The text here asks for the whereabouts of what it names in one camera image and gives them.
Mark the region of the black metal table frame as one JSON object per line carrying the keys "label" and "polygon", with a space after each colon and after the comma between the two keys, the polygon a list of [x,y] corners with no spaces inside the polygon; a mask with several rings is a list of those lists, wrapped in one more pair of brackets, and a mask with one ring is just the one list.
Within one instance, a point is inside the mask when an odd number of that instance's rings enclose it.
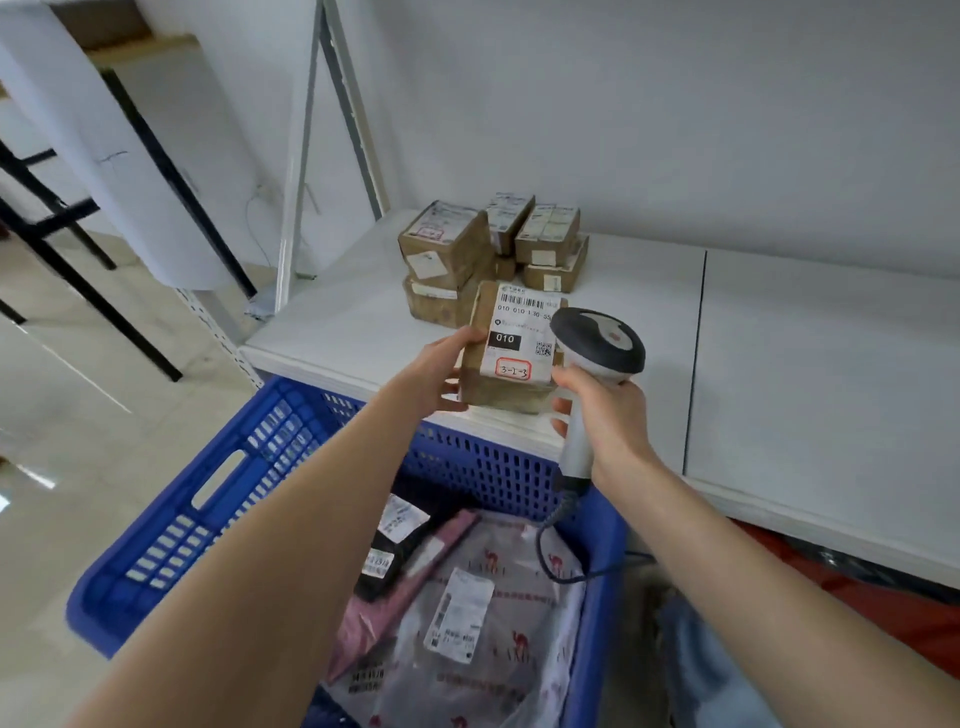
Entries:
{"label": "black metal table frame", "polygon": [[[102,70],[101,77],[126,116],[126,120],[145,145],[161,176],[172,188],[174,195],[198,226],[203,237],[222,262],[234,283],[245,297],[251,300],[257,293],[256,286],[248,276],[239,258],[232,252],[226,240],[222,237],[210,214],[202,206],[185,175],[176,166],[167,151],[164,150],[161,141],[150,128],[121,79],[112,69]],[[80,225],[82,220],[99,212],[99,205],[91,198],[67,204],[33,174],[31,169],[34,165],[52,160],[56,155],[55,150],[47,149],[29,157],[20,158],[0,140],[0,171],[12,177],[23,188],[26,188],[49,211],[47,217],[29,222],[6,200],[0,197],[0,227],[17,235],[42,263],[62,279],[66,285],[75,290],[79,297],[107,321],[117,333],[135,346],[164,376],[173,383],[179,382],[184,376],[183,373],[48,242],[47,239],[54,234],[64,231],[69,232],[96,260],[101,262],[103,267],[109,271],[116,269],[115,262]],[[256,389],[263,387],[263,379],[242,355],[238,346],[235,345],[234,341],[238,338],[238,334],[227,333],[222,328],[223,323],[230,323],[233,319],[223,309],[219,298],[212,293],[192,293],[182,289],[176,289],[175,293],[186,304],[187,308],[197,316],[198,320],[206,326],[225,352],[231,356],[253,387]]]}

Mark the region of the white metal shelf rack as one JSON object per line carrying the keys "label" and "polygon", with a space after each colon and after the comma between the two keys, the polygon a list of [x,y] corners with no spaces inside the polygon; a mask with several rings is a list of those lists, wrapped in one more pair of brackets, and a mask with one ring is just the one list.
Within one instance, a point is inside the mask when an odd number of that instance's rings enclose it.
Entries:
{"label": "white metal shelf rack", "polygon": [[444,332],[435,200],[581,210],[654,447],[727,515],[960,589],[960,0],[342,0],[390,211],[246,344],[364,402]]}

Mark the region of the person's right forearm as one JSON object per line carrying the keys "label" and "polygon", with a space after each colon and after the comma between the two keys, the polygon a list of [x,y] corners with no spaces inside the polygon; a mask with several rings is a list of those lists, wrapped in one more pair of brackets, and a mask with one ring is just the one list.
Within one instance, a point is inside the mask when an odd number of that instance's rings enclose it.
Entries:
{"label": "person's right forearm", "polygon": [[596,484],[784,728],[960,728],[960,681],[776,558],[648,452]]}

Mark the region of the person's right hand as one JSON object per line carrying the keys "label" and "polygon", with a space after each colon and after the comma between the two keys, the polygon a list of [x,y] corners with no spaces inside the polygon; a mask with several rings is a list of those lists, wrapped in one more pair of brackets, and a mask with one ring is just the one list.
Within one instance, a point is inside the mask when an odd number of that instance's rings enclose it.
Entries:
{"label": "person's right hand", "polygon": [[[602,394],[578,397],[582,421],[593,447],[592,481],[601,490],[633,478],[641,467],[662,468],[664,463],[650,443],[647,400],[630,380],[612,386],[603,382]],[[551,426],[565,439],[573,397],[555,397]]]}

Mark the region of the person's left forearm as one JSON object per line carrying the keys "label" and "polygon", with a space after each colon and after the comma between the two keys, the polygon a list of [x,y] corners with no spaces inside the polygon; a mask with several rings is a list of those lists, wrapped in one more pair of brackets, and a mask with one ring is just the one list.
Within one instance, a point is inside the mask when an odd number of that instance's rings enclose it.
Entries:
{"label": "person's left forearm", "polygon": [[298,728],[446,378],[403,370],[242,516],[138,626],[64,728]]}

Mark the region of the wooden table board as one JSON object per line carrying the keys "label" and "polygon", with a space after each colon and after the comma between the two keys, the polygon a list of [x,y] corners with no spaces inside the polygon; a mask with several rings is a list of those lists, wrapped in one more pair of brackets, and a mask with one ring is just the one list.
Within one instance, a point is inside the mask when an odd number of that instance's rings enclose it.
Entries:
{"label": "wooden table board", "polygon": [[101,69],[199,45],[191,33],[154,32],[135,0],[70,0],[50,7],[84,54]]}

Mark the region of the pile of small cardboard boxes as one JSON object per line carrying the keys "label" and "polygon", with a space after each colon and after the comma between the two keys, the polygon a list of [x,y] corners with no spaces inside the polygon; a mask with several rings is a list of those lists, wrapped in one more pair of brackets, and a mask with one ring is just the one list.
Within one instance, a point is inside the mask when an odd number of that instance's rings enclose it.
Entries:
{"label": "pile of small cardboard boxes", "polygon": [[591,237],[576,206],[497,192],[476,209],[435,200],[398,236],[403,289],[417,320],[458,329],[470,323],[483,283],[569,294]]}

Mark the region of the person's left hand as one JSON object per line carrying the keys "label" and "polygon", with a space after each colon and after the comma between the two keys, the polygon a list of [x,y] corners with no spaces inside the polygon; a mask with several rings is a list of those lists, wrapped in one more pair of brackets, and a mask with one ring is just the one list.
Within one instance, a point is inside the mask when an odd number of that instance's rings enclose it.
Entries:
{"label": "person's left hand", "polygon": [[458,361],[461,357],[457,362],[434,360],[434,342],[426,345],[385,386],[390,393],[397,393],[421,419],[437,412],[465,412],[470,408],[460,400],[462,385]]}

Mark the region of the pink mailer bag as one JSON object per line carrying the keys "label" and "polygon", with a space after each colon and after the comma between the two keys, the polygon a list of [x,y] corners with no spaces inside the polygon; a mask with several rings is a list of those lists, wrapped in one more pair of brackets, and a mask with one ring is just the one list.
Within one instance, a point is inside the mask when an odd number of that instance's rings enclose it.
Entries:
{"label": "pink mailer bag", "polygon": [[426,580],[478,521],[472,509],[461,509],[413,551],[384,595],[372,602],[352,596],[347,602],[321,679],[331,683],[367,656],[394,629]]}

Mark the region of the person's blue jeans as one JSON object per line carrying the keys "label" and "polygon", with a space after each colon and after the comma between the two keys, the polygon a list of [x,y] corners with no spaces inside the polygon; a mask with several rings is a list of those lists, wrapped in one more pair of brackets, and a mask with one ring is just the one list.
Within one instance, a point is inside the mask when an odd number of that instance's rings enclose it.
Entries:
{"label": "person's blue jeans", "polygon": [[670,595],[656,619],[674,728],[783,728],[685,597]]}

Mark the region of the blue plastic crate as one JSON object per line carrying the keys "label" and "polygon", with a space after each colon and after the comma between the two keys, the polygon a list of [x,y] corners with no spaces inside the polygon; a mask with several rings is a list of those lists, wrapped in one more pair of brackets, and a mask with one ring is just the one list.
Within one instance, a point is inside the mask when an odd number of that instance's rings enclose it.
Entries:
{"label": "blue plastic crate", "polygon": [[[284,377],[267,383],[86,570],[65,610],[71,631],[110,660],[182,575],[363,407],[346,391]],[[403,471],[473,493],[491,511],[541,521],[560,440],[546,418],[481,407],[428,418]],[[627,525],[591,489],[559,535],[588,569],[622,565]],[[618,617],[620,577],[585,585],[580,635],[559,728],[595,728]]]}

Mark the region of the grey handheld barcode scanner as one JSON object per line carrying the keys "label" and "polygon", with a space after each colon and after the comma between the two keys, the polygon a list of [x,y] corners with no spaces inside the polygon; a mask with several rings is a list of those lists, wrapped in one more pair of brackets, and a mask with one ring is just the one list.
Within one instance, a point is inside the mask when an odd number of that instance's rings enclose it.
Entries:
{"label": "grey handheld barcode scanner", "polygon": [[[550,321],[550,330],[563,351],[564,365],[577,367],[600,383],[617,386],[645,369],[646,349],[640,336],[615,317],[581,307],[561,307]],[[580,400],[574,396],[554,489],[564,496],[582,497],[590,488],[593,466],[594,448]]]}

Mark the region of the labelled brown parcel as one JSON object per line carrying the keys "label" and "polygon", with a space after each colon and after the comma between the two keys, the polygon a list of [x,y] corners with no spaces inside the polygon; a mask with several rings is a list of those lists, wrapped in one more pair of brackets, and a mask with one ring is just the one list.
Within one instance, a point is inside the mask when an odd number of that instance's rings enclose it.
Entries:
{"label": "labelled brown parcel", "polygon": [[463,350],[461,401],[519,414],[543,412],[555,388],[553,367],[564,360],[550,322],[568,304],[561,294],[482,282],[470,324],[486,337]]}

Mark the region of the clear red-printed mailer bag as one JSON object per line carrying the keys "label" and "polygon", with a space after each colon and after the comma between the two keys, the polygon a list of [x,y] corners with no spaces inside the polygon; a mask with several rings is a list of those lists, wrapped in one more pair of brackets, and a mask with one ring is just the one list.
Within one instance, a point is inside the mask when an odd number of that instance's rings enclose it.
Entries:
{"label": "clear red-printed mailer bag", "polygon": [[363,728],[557,728],[586,586],[541,569],[534,524],[478,520],[376,647],[321,683]]}

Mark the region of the black mailer bag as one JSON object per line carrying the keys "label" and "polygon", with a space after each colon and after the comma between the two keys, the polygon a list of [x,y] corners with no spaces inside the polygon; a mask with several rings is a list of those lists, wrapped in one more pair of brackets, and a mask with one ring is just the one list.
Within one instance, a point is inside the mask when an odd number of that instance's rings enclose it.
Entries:
{"label": "black mailer bag", "polygon": [[372,603],[389,593],[420,545],[457,511],[445,496],[437,499],[391,492],[354,586],[354,596]]}

